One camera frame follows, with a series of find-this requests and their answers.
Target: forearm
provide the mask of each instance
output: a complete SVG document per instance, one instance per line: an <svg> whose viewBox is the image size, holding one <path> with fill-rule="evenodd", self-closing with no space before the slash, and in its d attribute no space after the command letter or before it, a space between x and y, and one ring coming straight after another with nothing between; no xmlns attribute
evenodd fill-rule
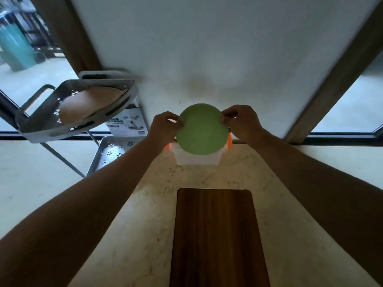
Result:
<svg viewBox="0 0 383 287"><path fill-rule="evenodd" d="M26 217L0 241L0 285L67 286L159 153L145 139Z"/></svg>
<svg viewBox="0 0 383 287"><path fill-rule="evenodd" d="M265 132L249 142L313 218L383 284L383 191Z"/></svg>

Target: cutting board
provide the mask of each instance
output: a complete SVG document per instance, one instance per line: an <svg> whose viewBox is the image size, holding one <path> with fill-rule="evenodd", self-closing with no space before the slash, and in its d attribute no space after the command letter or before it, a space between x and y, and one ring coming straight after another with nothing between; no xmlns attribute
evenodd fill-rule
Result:
<svg viewBox="0 0 383 287"><path fill-rule="evenodd" d="M170 286L270 286L250 191L178 191Z"/></svg>

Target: countertop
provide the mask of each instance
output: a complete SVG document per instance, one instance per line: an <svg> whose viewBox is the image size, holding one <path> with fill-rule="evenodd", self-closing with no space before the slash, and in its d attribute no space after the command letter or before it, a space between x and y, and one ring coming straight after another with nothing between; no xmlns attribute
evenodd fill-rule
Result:
<svg viewBox="0 0 383 287"><path fill-rule="evenodd" d="M218 166L179 166L164 150L70 287L169 286L179 188L251 191L271 286L379 286L256 151L235 144Z"/></svg>

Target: trash bin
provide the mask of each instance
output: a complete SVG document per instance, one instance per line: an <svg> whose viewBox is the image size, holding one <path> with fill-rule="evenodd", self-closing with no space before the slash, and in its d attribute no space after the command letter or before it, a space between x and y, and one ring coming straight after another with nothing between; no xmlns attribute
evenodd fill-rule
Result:
<svg viewBox="0 0 383 287"><path fill-rule="evenodd" d="M15 72L36 64L33 48L7 11L0 13L0 58Z"/></svg>

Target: white wall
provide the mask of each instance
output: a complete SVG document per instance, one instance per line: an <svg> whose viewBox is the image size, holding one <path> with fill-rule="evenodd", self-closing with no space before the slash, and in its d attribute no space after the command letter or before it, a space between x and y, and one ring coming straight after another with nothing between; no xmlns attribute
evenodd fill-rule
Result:
<svg viewBox="0 0 383 287"><path fill-rule="evenodd" d="M147 120L249 104L282 137L380 0L72 0L104 67L140 80Z"/></svg>

